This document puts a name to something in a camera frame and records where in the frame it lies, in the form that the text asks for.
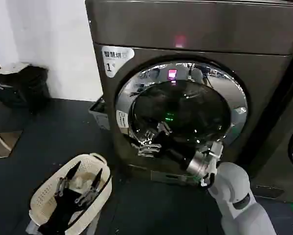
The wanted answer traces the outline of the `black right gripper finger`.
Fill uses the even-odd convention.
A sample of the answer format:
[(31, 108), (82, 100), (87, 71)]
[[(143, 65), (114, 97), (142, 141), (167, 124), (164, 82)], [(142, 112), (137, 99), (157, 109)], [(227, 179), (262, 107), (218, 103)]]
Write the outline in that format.
[(139, 142), (141, 144), (150, 144), (153, 139), (158, 135), (158, 131), (155, 129), (147, 129), (140, 133)]
[(140, 157), (154, 157), (161, 150), (161, 144), (147, 144), (138, 148), (138, 156)]

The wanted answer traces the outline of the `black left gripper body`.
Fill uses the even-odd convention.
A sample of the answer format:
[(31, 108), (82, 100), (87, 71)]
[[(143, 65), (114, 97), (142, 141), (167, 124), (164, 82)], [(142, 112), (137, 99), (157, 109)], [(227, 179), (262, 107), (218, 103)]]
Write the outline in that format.
[(68, 188), (63, 190), (62, 196), (56, 195), (56, 208), (49, 220), (38, 228), (38, 232), (42, 235), (64, 235), (73, 214), (84, 209), (84, 206), (75, 202), (81, 196)]

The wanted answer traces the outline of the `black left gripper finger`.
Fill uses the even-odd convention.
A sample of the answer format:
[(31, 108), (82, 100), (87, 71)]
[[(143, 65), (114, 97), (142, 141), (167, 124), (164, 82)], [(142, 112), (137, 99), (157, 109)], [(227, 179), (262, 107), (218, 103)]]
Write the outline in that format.
[(68, 173), (65, 175), (65, 177), (60, 177), (58, 184), (56, 186), (55, 190), (55, 196), (63, 196), (64, 190), (66, 188), (69, 188), (70, 181), (74, 177), (75, 173), (77, 172), (79, 166), (81, 164), (81, 161), (79, 161), (74, 167), (72, 167)]
[(77, 205), (90, 205), (98, 195), (97, 189), (101, 181), (103, 169), (101, 168), (97, 175), (95, 176), (90, 187), (77, 199), (75, 199), (75, 204)]

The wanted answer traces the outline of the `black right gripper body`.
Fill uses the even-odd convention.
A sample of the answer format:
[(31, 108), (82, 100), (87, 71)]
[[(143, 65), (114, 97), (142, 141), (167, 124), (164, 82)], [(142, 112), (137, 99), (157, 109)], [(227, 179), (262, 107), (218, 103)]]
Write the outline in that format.
[(187, 170), (192, 161), (196, 149), (175, 141), (165, 133), (159, 133), (153, 138), (154, 144), (160, 144), (160, 150), (154, 155), (155, 158), (167, 157), (179, 164), (182, 170)]

